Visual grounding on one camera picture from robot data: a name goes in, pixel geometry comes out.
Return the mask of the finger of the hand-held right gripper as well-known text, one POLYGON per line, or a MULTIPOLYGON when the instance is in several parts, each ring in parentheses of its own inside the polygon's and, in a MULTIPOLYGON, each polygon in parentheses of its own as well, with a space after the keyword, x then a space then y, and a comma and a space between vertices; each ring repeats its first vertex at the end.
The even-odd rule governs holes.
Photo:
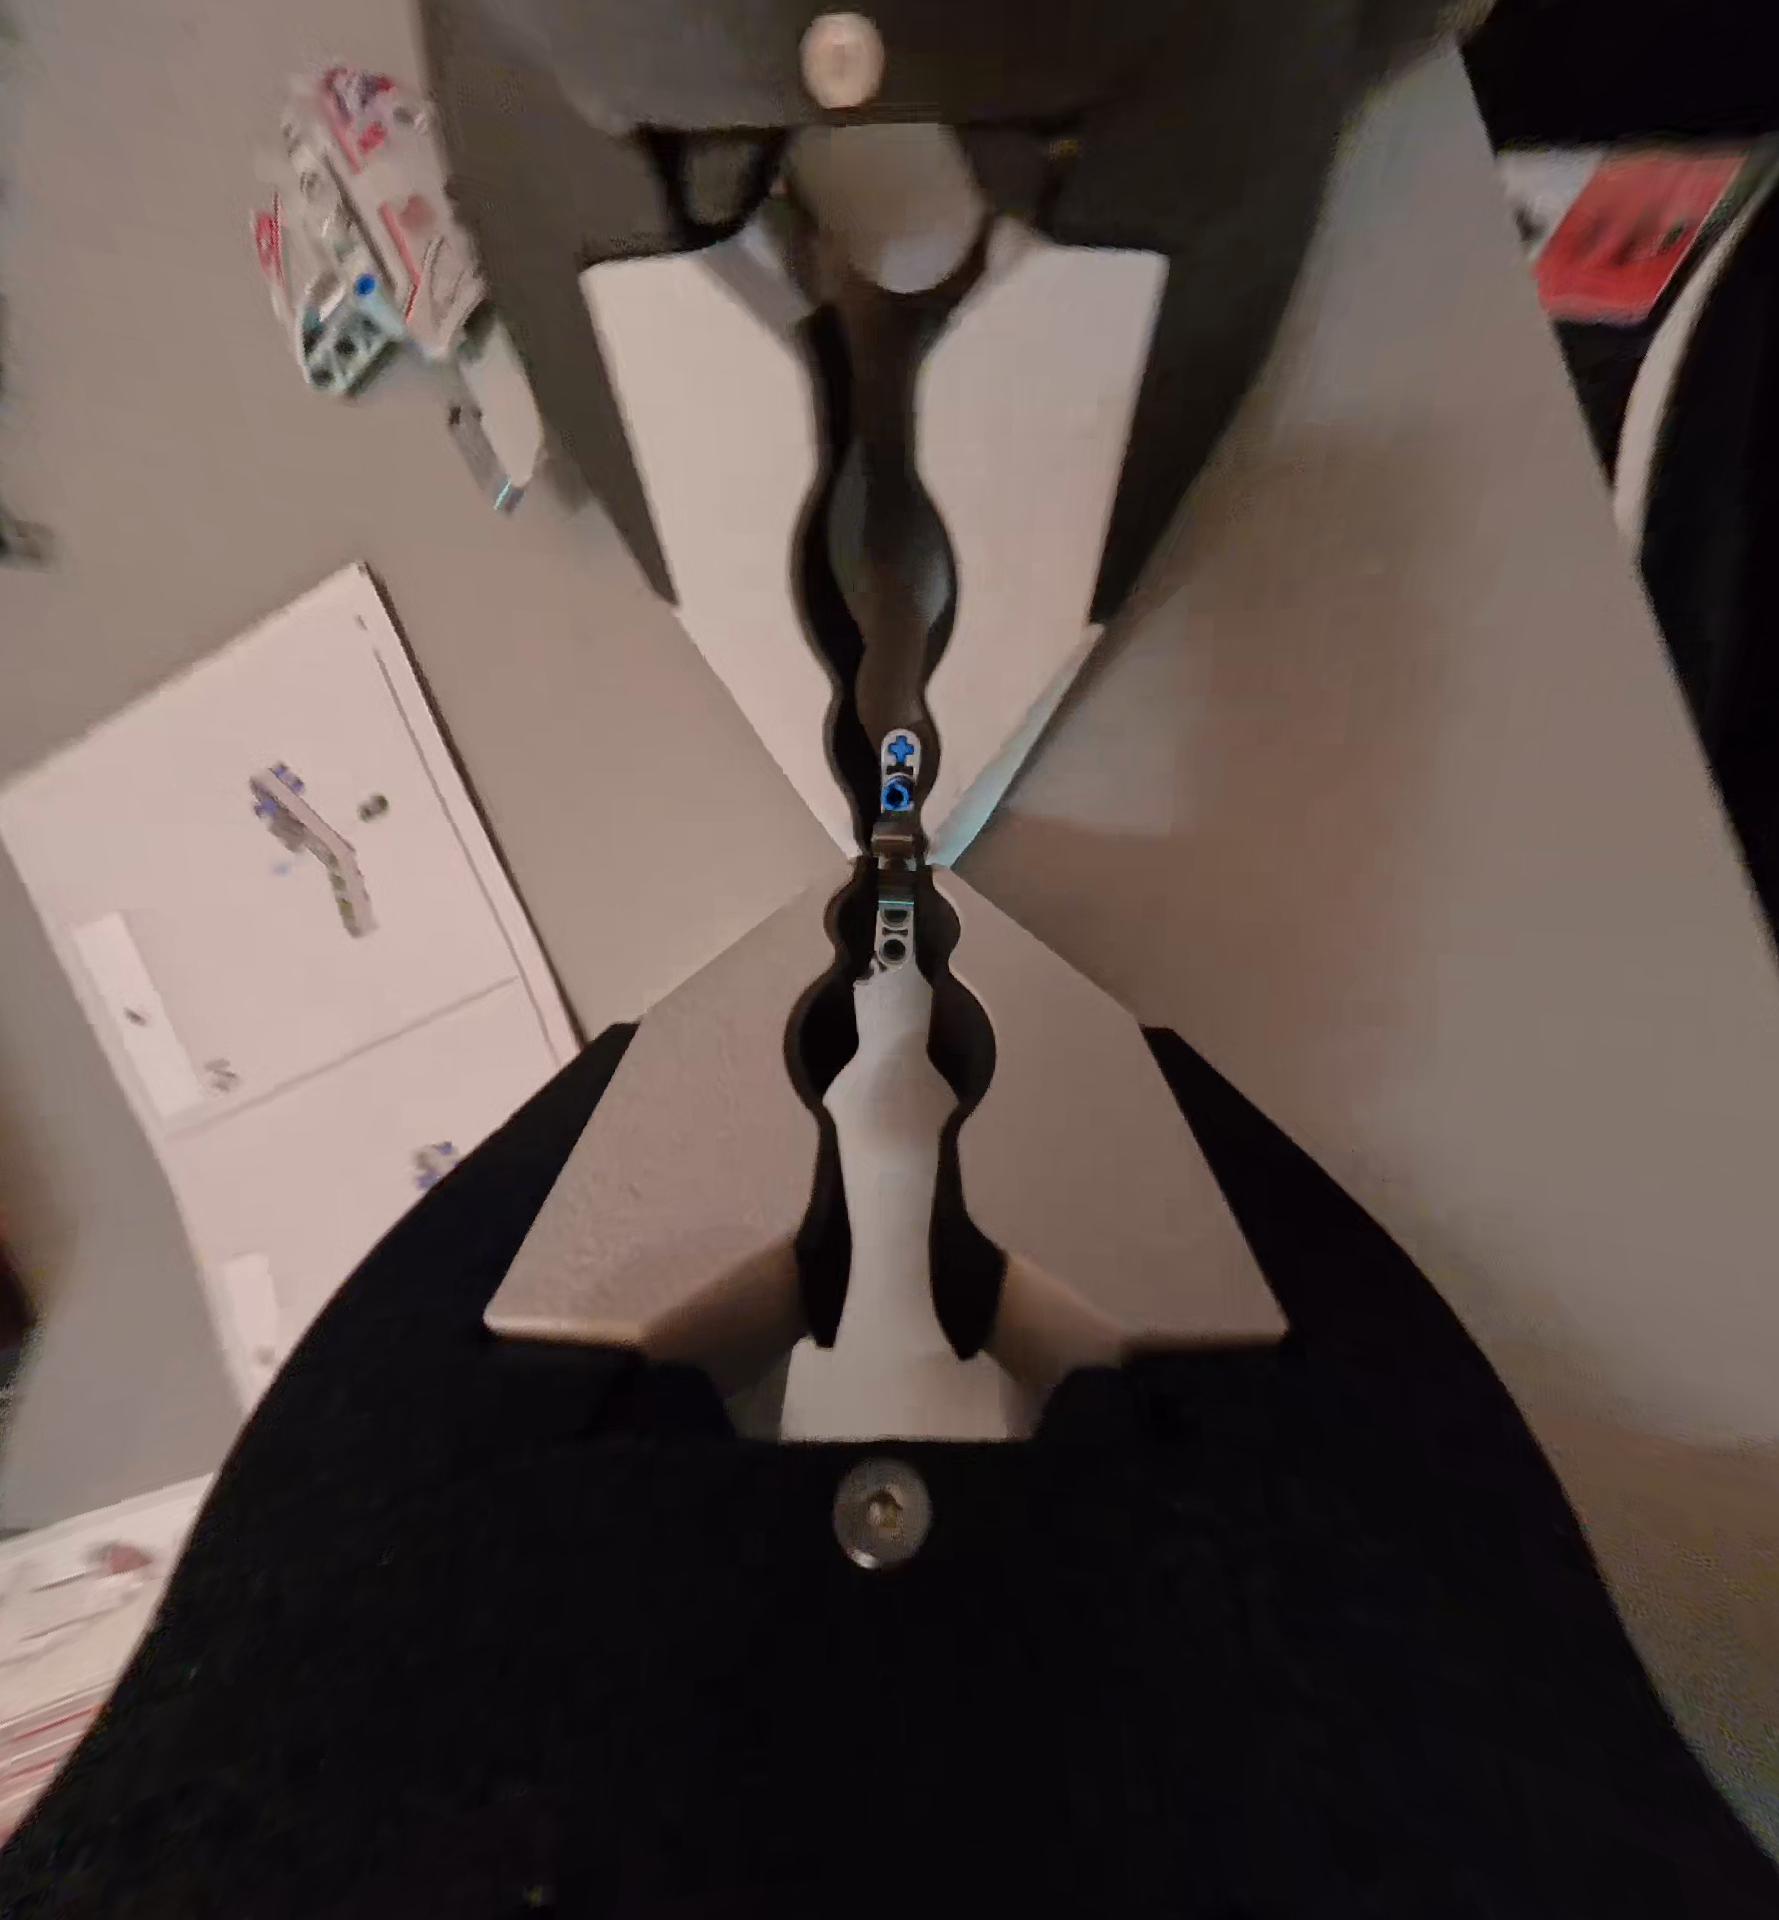
POLYGON ((899 298, 899 715, 928 731, 920 821, 938 865, 992 821, 1097 643, 1164 281, 1156 250, 985 249, 899 298))
POLYGON ((862 851, 829 760, 836 678, 801 609, 801 523, 824 474, 810 301, 778 240, 585 272, 592 330, 674 606, 840 854, 862 851))

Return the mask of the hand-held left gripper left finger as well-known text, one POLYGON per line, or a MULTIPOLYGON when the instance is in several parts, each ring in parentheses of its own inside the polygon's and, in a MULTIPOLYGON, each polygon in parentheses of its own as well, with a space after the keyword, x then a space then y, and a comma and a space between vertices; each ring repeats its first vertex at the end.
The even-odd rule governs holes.
POLYGON ((638 1018, 488 1332, 641 1356, 836 1342, 852 1215, 829 1092, 875 906, 875 865, 847 864, 638 1018))

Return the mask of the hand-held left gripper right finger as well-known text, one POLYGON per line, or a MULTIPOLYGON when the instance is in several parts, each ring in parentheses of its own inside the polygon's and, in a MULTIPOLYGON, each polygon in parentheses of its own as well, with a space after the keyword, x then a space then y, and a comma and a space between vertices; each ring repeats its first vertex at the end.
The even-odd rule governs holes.
POLYGON ((1120 1365, 1279 1342, 1285 1313, 1142 1023, 950 868, 928 873, 920 962, 953 1098, 928 1228, 953 1355, 1120 1365))

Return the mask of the small grey toy brick beam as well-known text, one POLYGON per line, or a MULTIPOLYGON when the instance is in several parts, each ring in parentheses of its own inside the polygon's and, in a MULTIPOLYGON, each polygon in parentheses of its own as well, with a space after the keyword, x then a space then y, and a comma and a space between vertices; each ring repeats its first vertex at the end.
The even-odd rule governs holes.
POLYGON ((899 972, 920 949, 920 904, 924 891, 921 831, 910 822, 879 822, 873 975, 899 972))

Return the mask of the grey toy brick assembly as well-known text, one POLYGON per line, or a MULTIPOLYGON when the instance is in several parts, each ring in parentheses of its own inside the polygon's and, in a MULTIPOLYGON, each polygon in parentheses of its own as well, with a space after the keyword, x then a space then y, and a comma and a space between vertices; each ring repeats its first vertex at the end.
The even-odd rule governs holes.
POLYGON ((351 402, 397 363, 449 382, 449 435, 501 513, 546 458, 538 396, 449 194, 433 108, 369 67, 289 83, 257 265, 313 393, 351 402))

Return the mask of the white instruction booklet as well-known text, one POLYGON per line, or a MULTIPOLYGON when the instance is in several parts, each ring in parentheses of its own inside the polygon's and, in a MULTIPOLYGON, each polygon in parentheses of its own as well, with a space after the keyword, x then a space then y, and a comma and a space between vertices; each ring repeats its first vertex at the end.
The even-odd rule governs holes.
POLYGON ((251 1410, 397 1222, 580 1050, 372 571, 4 782, 0 839, 251 1410))

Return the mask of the red printed box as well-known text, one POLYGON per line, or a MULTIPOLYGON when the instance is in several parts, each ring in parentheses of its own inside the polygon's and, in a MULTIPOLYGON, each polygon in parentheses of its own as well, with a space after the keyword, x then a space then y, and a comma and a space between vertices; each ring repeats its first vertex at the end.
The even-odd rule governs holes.
POLYGON ((1642 330, 1779 178, 1779 135, 1503 148, 1500 184, 1549 324, 1642 330))

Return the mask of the person's black clothing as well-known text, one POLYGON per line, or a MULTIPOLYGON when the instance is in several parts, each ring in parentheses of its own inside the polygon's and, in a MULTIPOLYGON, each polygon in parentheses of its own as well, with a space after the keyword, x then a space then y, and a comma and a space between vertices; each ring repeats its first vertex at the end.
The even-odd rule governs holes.
POLYGON ((1779 952, 1779 183, 1689 330, 1642 561, 1779 952))

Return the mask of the printed paper sheet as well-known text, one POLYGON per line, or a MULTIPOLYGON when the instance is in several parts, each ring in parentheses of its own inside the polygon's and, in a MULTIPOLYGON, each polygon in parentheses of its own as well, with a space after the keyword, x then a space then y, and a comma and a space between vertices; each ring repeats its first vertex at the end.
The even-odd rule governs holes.
POLYGON ((212 1478, 0 1541, 0 1844, 107 1704, 212 1478))

